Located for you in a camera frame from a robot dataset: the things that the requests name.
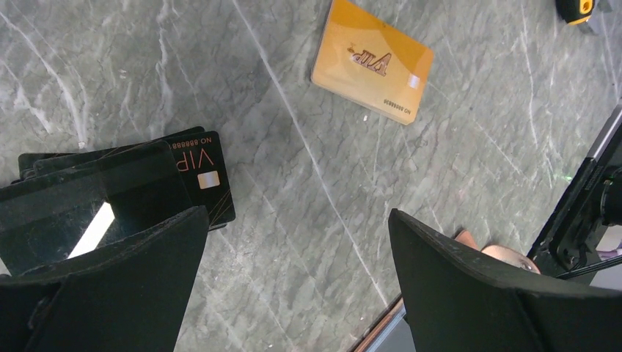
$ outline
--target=vip card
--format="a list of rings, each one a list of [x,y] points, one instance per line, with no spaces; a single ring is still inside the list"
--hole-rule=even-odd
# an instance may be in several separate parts
[[[204,205],[210,229],[235,219],[235,209],[222,146],[217,132],[167,139],[193,205]]]
[[[311,80],[408,125],[432,66],[432,50],[348,0],[333,0]]]
[[[155,141],[160,141],[160,140],[166,141],[168,138],[185,136],[187,134],[194,134],[194,133],[199,133],[203,131],[205,131],[203,127],[197,126],[197,127],[189,128],[187,130],[177,132],[177,133],[164,136],[159,139],[154,139],[154,140]],[[118,153],[124,152],[126,150],[130,150],[132,148],[135,148],[137,146],[140,146],[146,143],[132,144],[132,145],[126,145],[123,147],[109,148],[109,149],[104,149],[104,150],[96,150],[94,152],[87,152],[87,153],[73,153],[73,154],[43,157],[39,160],[36,160],[32,164],[32,168],[34,170],[34,174],[37,177],[39,177],[39,176],[51,174],[52,172],[57,172],[60,170],[68,169],[76,165],[89,163],[91,161],[95,161],[106,156],[118,154]]]

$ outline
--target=black device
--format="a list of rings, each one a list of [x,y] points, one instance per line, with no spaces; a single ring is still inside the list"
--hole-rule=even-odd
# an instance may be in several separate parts
[[[528,257],[544,275],[600,262],[596,247],[609,226],[622,224],[622,105],[615,107]],[[594,272],[572,278],[589,284]]]

